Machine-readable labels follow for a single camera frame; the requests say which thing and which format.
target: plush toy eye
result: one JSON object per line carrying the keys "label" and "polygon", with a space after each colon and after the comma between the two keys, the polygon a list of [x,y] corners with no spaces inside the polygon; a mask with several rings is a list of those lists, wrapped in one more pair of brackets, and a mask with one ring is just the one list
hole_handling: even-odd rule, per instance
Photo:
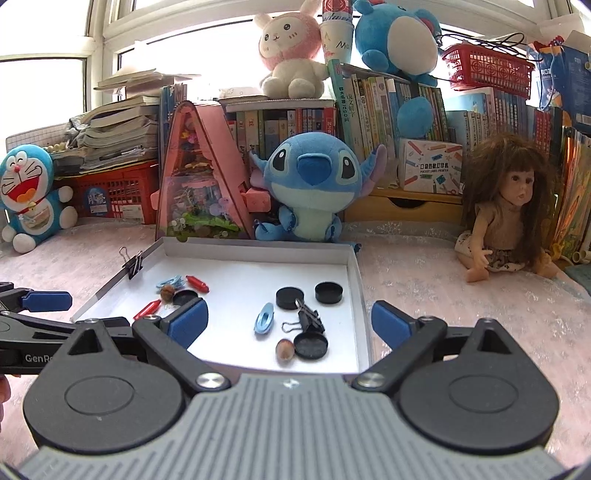
{"label": "plush toy eye", "polygon": [[22,150],[17,153],[17,165],[23,166],[25,163],[27,163],[27,153],[23,152]]}
{"label": "plush toy eye", "polygon": [[10,157],[6,160],[6,169],[8,171],[14,171],[14,165],[17,164],[17,158],[14,155],[10,155]]}
{"label": "plush toy eye", "polygon": [[343,162],[343,168],[340,177],[344,180],[352,179],[355,176],[355,165],[353,161],[349,157],[343,157],[341,162]]}
{"label": "plush toy eye", "polygon": [[273,168],[277,171],[284,171],[285,170],[285,158],[287,156],[287,151],[285,148],[282,148],[277,152],[277,155],[273,157]]}

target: white tray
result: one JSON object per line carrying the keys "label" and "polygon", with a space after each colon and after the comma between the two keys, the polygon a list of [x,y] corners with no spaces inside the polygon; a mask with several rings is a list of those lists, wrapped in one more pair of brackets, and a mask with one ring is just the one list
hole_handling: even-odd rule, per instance
{"label": "white tray", "polygon": [[[121,271],[94,295],[73,317],[132,319],[145,305],[159,298],[156,284],[176,275],[194,275],[210,292],[202,295],[209,309],[206,330],[189,352],[236,380],[244,371],[304,374],[340,374],[350,378],[371,364],[370,328],[359,267],[348,245],[295,242],[189,239],[181,243],[163,238],[144,252],[143,269],[129,280]],[[343,287],[343,300],[323,306],[314,297],[314,287],[334,281]],[[299,358],[287,366],[275,358],[282,338],[291,340],[298,331],[284,333],[282,322],[297,322],[297,312],[275,307],[269,334],[258,338],[254,323],[267,302],[275,303],[281,287],[302,289],[305,302],[318,310],[329,341],[326,356],[318,361]],[[157,314],[165,316],[170,307]]]}

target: blue plush toy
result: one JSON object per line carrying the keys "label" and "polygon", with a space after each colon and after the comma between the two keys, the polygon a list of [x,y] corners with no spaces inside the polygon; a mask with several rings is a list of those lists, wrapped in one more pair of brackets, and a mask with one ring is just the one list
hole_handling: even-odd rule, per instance
{"label": "blue plush toy", "polygon": [[[355,28],[355,44],[363,63],[377,72],[400,75],[429,86],[437,79],[429,75],[437,66],[441,36],[437,18],[424,9],[407,11],[394,4],[372,5],[368,0],[353,4],[362,14]],[[433,124],[433,111],[426,98],[404,102],[397,125],[404,138],[422,138]]]}
{"label": "blue plush toy", "polygon": [[257,240],[337,242],[341,223],[335,214],[372,191],[386,159],[386,147],[380,145],[359,164],[345,143],[322,132],[288,138],[269,160],[251,152],[265,187],[283,204],[280,224],[257,225]]}
{"label": "blue plush toy", "polygon": [[2,239],[21,254],[78,220],[74,207],[61,206],[72,198],[72,188],[51,190],[52,184],[53,162],[41,147],[13,148],[0,163],[0,206],[10,218]]}

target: gray gripper base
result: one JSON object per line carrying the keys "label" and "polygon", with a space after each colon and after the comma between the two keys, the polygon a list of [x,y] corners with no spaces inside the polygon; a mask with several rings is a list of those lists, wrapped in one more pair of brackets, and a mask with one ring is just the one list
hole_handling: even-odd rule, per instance
{"label": "gray gripper base", "polygon": [[30,480],[545,480],[564,471],[542,448],[479,458],[437,446],[387,396],[341,377],[279,375],[197,395],[137,449],[82,457],[44,447],[20,470]]}

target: metal screw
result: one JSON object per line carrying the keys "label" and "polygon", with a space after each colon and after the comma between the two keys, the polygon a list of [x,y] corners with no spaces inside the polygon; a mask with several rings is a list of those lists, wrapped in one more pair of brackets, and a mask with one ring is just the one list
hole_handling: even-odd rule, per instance
{"label": "metal screw", "polygon": [[359,376],[357,383],[365,388],[378,388],[381,387],[386,378],[379,373],[376,372],[366,372]]}
{"label": "metal screw", "polygon": [[225,381],[226,379],[223,375],[215,372],[208,372],[197,377],[197,385],[208,390],[221,387]]}

